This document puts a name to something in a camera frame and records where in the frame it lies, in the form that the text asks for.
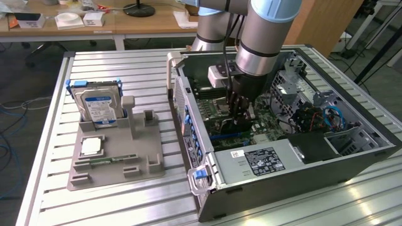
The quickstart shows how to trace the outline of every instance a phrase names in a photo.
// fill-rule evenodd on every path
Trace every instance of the wooden desk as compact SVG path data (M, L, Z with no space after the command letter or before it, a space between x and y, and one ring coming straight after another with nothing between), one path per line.
M123 8L133 0L96 0L97 4L107 7ZM57 10L67 9L67 6L45 6L41 0L29 0L28 7L35 13L43 13L47 17L44 28L21 29L8 28L8 21L0 20L0 42L29 42L29 41L71 41L71 40L115 40L116 50L124 50L125 38L161 38L161 37L195 37L196 29L180 29L172 12L180 11L183 6L175 0L159 0L159 4L151 4L156 13L151 17L137 18L124 14L121 10L115 10L105 14L105 24L103 27L81 27L68 30L57 30L56 21L52 18L59 14Z

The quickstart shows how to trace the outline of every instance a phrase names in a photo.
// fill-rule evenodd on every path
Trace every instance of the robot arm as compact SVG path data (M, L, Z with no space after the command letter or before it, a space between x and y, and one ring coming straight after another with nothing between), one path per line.
M232 116L242 116L263 91L302 0L183 2L200 7L198 38L192 45L195 51L222 49L230 14L246 15L235 65L230 67L232 87L227 97Z

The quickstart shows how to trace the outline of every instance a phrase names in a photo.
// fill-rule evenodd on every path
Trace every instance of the aluminum table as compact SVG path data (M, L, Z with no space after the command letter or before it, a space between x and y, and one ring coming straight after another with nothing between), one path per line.
M402 124L358 88L315 49L299 47L402 139ZM17 225L402 225L402 152L374 164L346 183L326 187L207 223L198 222L177 137L165 95L165 60L171 51L153 49L67 53L43 136L35 157ZM165 176L139 182L69 192L65 189L80 118L65 92L71 80L120 78L124 95L133 95L133 112L153 109L159 115ZM307 78L328 89L312 70Z

